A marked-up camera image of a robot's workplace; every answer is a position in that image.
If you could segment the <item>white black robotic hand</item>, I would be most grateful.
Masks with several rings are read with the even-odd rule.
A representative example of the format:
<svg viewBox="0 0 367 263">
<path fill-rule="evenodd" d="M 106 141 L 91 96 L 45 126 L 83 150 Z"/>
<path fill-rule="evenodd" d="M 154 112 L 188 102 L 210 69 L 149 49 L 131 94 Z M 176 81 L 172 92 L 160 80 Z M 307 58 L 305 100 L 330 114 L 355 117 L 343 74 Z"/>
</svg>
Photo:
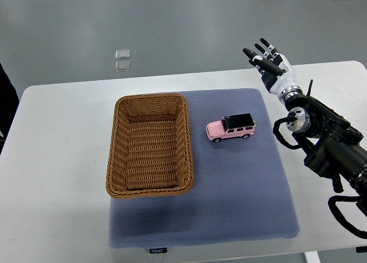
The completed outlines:
<svg viewBox="0 0 367 263">
<path fill-rule="evenodd" d="M 295 81 L 295 72 L 286 56 L 264 38 L 260 42 L 255 44 L 258 52 L 244 48 L 243 53 L 260 73 L 266 90 L 284 104 L 291 96 L 301 94 L 302 90 Z"/>
</svg>

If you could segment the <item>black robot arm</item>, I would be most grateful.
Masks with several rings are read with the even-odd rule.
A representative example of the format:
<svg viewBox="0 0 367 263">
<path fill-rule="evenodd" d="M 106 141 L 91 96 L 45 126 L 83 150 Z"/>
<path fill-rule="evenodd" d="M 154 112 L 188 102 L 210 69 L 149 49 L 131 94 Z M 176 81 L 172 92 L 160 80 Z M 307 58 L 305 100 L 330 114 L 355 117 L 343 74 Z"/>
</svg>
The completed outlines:
<svg viewBox="0 0 367 263">
<path fill-rule="evenodd" d="M 334 218 L 347 231 L 365 239 L 366 232 L 346 220 L 338 202 L 354 202 L 366 213 L 366 150 L 363 135 L 333 109 L 303 94 L 297 85 L 283 88 L 279 99 L 287 117 L 274 123 L 277 140 L 291 150 L 305 152 L 304 165 L 322 178 L 331 179 L 335 196 L 328 200 Z"/>
</svg>

